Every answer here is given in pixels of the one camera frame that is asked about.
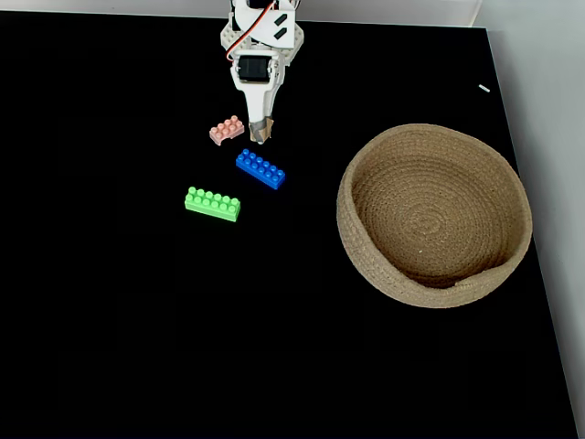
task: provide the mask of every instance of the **white wall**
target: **white wall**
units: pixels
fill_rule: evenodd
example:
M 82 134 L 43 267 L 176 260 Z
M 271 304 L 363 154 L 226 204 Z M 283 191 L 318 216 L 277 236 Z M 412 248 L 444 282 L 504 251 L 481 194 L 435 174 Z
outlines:
M 300 20 L 470 26 L 481 0 L 303 0 Z M 0 10 L 227 17 L 228 0 L 0 0 Z
M 484 0 L 475 25 L 488 29 L 585 437 L 585 0 Z

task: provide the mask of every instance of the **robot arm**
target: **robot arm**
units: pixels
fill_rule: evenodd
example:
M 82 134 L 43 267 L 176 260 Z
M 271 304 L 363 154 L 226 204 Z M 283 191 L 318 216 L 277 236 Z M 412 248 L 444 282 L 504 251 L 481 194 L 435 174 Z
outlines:
M 250 138 L 263 144 L 271 136 L 272 107 L 290 66 L 304 41 L 295 23 L 299 0 L 231 0 L 229 22 L 221 44 L 232 61 L 231 76 L 243 91 L 250 117 Z M 263 9 L 250 7 L 260 5 Z

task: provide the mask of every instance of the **green lego brick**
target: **green lego brick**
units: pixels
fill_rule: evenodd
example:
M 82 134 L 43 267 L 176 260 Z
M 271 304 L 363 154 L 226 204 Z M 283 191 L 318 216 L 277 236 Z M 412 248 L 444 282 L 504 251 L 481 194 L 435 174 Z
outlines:
M 194 187 L 189 188 L 185 197 L 186 209 L 233 222 L 238 219 L 240 205 L 237 198 L 222 197 L 203 189 L 196 190 Z

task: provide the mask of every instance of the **woven basket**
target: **woven basket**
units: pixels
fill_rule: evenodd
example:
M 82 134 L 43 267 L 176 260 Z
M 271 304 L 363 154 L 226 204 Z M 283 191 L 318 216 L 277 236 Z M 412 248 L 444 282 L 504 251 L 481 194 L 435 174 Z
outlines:
M 410 124 L 369 142 L 337 196 L 347 255 L 378 290 L 428 308 L 469 304 L 520 264 L 532 236 L 526 192 L 488 145 Z

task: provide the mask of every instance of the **pink lego brick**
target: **pink lego brick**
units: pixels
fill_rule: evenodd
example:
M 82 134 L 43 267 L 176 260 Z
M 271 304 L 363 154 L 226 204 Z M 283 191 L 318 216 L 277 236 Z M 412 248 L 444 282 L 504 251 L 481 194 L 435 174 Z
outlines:
M 221 146 L 221 142 L 225 139 L 233 139 L 237 135 L 244 132 L 244 124 L 238 119 L 238 116 L 231 116 L 231 119 L 226 119 L 224 123 L 220 123 L 217 127 L 211 128 L 209 137 L 217 146 Z

